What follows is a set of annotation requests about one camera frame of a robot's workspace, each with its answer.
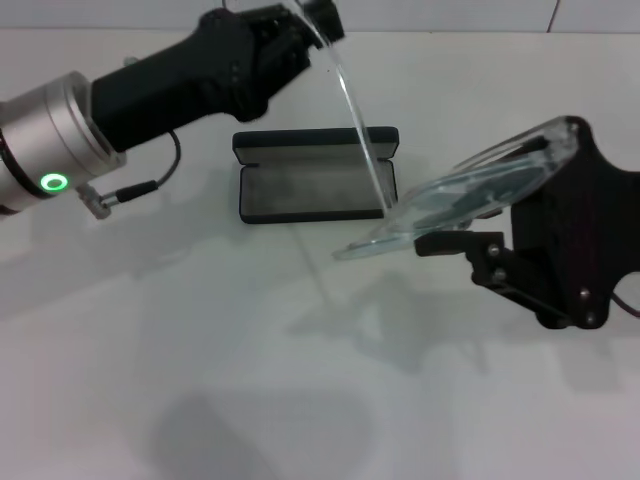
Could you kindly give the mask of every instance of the black cable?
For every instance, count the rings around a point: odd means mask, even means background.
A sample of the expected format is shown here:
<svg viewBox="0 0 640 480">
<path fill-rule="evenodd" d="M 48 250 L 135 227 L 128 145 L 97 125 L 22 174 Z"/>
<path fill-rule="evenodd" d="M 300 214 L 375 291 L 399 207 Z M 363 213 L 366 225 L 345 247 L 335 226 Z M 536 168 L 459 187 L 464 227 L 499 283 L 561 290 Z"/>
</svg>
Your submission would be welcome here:
<svg viewBox="0 0 640 480">
<path fill-rule="evenodd" d="M 176 135 L 176 132 L 174 132 L 173 130 L 169 132 L 169 135 L 173 139 L 173 143 L 176 147 L 176 156 L 173 160 L 173 163 L 169 167 L 169 170 L 167 170 L 167 173 L 165 173 L 162 177 L 160 177 L 159 180 L 150 180 L 148 182 L 138 183 L 136 185 L 131 185 L 130 187 L 120 188 L 115 192 L 105 195 L 101 199 L 103 203 L 111 206 L 112 204 L 109 204 L 109 200 L 113 197 L 116 198 L 117 203 L 130 202 L 131 200 L 140 198 L 143 195 L 147 195 L 148 193 L 155 192 L 162 185 L 167 183 L 167 181 L 173 176 L 173 174 L 178 169 L 180 160 L 182 160 L 182 145 L 180 145 L 180 139 Z"/>
<path fill-rule="evenodd" d="M 636 318 L 640 318 L 640 310 L 636 310 L 635 308 L 633 308 L 631 305 L 629 305 L 627 302 L 625 302 L 624 300 L 622 300 L 617 293 L 613 293 L 611 295 L 611 299 L 615 302 L 616 305 L 618 305 L 621 309 L 623 309 L 625 312 L 627 312 L 629 315 L 636 317 Z"/>
</svg>

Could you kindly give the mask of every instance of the black bracket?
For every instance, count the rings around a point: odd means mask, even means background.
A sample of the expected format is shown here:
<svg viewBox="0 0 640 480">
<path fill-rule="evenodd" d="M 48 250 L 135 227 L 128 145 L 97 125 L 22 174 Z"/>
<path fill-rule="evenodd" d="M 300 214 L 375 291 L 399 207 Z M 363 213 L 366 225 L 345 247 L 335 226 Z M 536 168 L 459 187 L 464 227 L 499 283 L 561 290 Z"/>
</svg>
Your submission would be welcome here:
<svg viewBox="0 0 640 480">
<path fill-rule="evenodd" d="M 421 257 L 465 253 L 472 281 L 536 313 L 546 328 L 602 327 L 618 282 L 640 271 L 640 173 L 611 165 L 589 124 L 570 117 L 579 149 L 511 207 L 513 250 L 501 232 L 442 231 L 415 242 Z"/>
</svg>

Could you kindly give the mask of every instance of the white table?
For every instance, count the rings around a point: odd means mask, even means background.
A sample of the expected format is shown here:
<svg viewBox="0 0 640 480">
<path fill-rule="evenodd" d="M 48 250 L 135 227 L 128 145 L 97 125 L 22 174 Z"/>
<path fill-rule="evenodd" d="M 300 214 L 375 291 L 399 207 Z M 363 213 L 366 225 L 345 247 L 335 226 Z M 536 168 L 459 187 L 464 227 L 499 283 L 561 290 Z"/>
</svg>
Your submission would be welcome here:
<svg viewBox="0 0 640 480">
<path fill-rule="evenodd" d="M 0 98 L 181 36 L 0 31 Z M 369 124 L 400 129 L 402 191 L 567 113 L 640 168 L 640 37 L 357 34 L 340 50 Z M 240 222 L 232 134 L 349 126 L 327 70 L 316 58 L 253 125 L 182 129 L 176 178 L 103 223 L 68 195 L 1 225 L 0 478 L 638 478 L 637 320 L 612 307 L 602 330 L 550 332 L 462 258 L 335 263 L 371 222 Z M 158 140 L 96 186 L 171 157 Z"/>
</svg>

